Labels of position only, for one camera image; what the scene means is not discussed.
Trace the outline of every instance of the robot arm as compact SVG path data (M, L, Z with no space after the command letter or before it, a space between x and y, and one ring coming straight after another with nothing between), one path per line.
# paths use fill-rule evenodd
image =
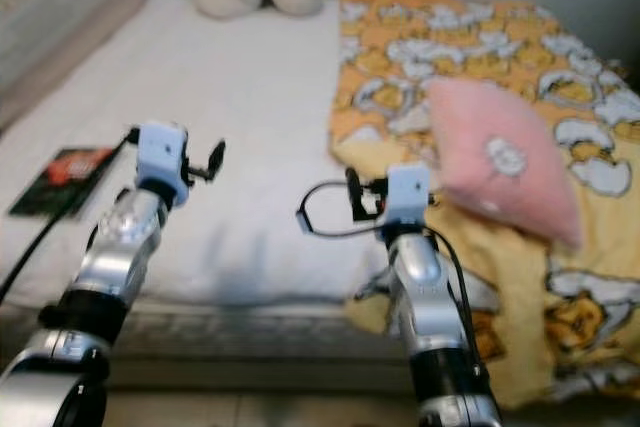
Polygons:
M374 227L320 235L342 237L375 230L385 243L392 324L397 325L408 352L421 427L500 427L488 374L475 348L470 314L455 300L449 269L436 255L436 240L424 235L425 210L431 202L429 171L422 164L395 166L386 178L361 184L355 171L347 169L346 184L353 220L373 220ZM373 212L363 205L365 195L373 196ZM305 230L314 233L305 200L298 217Z
M207 169L189 167L187 134L148 123L135 131L136 188L99 221L82 266L60 301L45 307L41 329L0 376L0 425L98 427L106 405L108 358L144 281L149 258L193 176L211 181L224 143Z

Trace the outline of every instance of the pink pillow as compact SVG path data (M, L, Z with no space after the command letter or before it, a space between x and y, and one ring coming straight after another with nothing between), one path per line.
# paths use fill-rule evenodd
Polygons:
M488 83L429 85L441 183L456 204L570 247L580 215L544 121L522 98Z

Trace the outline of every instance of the yellow patterned bedspread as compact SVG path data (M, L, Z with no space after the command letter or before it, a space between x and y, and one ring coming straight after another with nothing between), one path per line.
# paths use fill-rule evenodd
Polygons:
M640 98L525 2L341 0L341 62L331 152L365 176L404 161L437 170L435 76L493 82L532 103L566 160L585 247L563 251L460 211L437 175L427 220L467 271L478 343L504 405L640 393Z

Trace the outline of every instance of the cartoon print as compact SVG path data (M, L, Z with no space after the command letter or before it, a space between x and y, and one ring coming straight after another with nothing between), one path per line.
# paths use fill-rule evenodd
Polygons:
M555 20L553 14L549 10L537 5L514 7L506 12L505 17L532 22L540 21L541 19Z
M481 4L467 4L467 10L461 14L442 4L427 9L431 16L425 22L432 29L433 39L453 45L475 45L477 41L474 33L478 23L493 15L492 6Z
M626 140L627 142L635 142L640 144L640 121L619 122L613 128L616 136Z
M600 195L617 197L631 185L631 166L616 161L613 138L602 127L581 119L565 119L554 130L558 145L569 148L569 170Z
M556 371L550 395L553 400L562 402L585 392L599 393L624 387L639 376L640 366L624 359L584 367L562 367Z
M602 100L602 91L589 77L571 70L557 70L540 77L538 96L560 106L592 109Z
M583 184L601 195L620 197L631 186L631 166L626 160L611 164L608 160L591 158L575 162L569 169Z
M430 39L431 38L431 31L429 30L428 27L423 26L419 29L411 29L408 32L402 33L400 35L401 39L404 40L409 40L409 39Z
M334 110L350 109L353 105L353 95L346 89L338 89L333 98Z
M427 39L394 40L387 45L387 55L402 65L405 75L411 79L426 79L435 73L431 62L438 58L450 58L460 63L463 52L448 45L442 45Z
M553 53L537 42L524 42L516 51L514 60L528 70L547 70L555 62Z
M640 97L630 89L619 89L607 95L594 109L596 116L613 127L619 122L640 120Z
M360 38L354 36L342 36L340 38L340 64L353 62L362 52Z
M597 76L602 71L602 64L587 50L569 53L569 65L581 75Z
M393 3L378 8L378 18L383 25L403 25L411 20L412 12L407 7Z
M369 11L366 2L342 2L340 5L340 21L343 35L359 35L366 28L364 17Z
M551 259L546 287L563 298L545 311L547 338L563 353L603 346L640 305L640 281L561 270Z
M365 83L354 96L354 106L363 112L379 112L396 117L414 105L413 85L403 79L375 78Z
M558 145L573 147L589 143L607 151L613 150L611 136L598 124L582 119L566 119L559 122L554 130Z
M440 76L454 76L462 73L463 65L457 64L450 57L441 57L432 62L435 73Z
M429 104L421 102L411 107L405 114L393 119L388 124L389 130L396 135L429 130Z
M482 32L481 45L464 49L464 72L476 79L495 79L509 73L509 60L521 43L510 42L504 32Z
M527 168L527 155L502 137L493 137L485 146L485 153L495 172L508 177L519 177Z
M504 32L507 22L501 17L492 17L488 20L483 20L479 24L482 32Z
M587 48L580 39L569 34L543 35L540 38L540 42L547 50L556 55L567 56L571 52L579 52L583 55L591 53L593 55L593 51Z
M371 47L358 53L353 64L364 73L380 77L388 75L393 67L385 52L378 47Z
M351 132L347 137L343 139L342 142L352 142L352 141L380 141L383 140L382 136L378 129L369 124L364 124L358 127L356 130Z
M536 86L527 81L519 78L505 79L505 82L498 82L499 87L510 90L511 92L518 94L527 102L535 102L538 100L538 94Z
M453 262L438 253L441 265L449 269L449 284L455 298L460 298L460 286ZM500 340L495 328L495 317L500 313L500 298L496 288L471 272L464 269L464 284L469 296L472 311L473 330L480 355L485 360L496 359L506 353L504 344Z
M616 90L626 88L624 80L622 80L620 76L618 76L618 74L610 70L603 71L598 76L598 82L602 86L602 92L605 95L609 95L615 92Z
M510 42L504 32L480 32L480 45L465 49L467 55L481 56L495 53L498 57L511 57L522 44L521 41Z
M466 12L458 14L447 5L436 4L429 7L431 17L427 24L432 29L455 30L477 22L488 20L493 16L493 6L469 3Z
M476 79L503 77L509 73L509 61L496 53L470 56L464 64L464 72Z

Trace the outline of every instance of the book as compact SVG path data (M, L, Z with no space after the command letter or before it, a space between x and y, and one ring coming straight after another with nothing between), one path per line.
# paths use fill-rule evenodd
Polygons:
M50 217L73 201L66 216L82 210L113 160L108 147L61 149L9 210L10 215Z

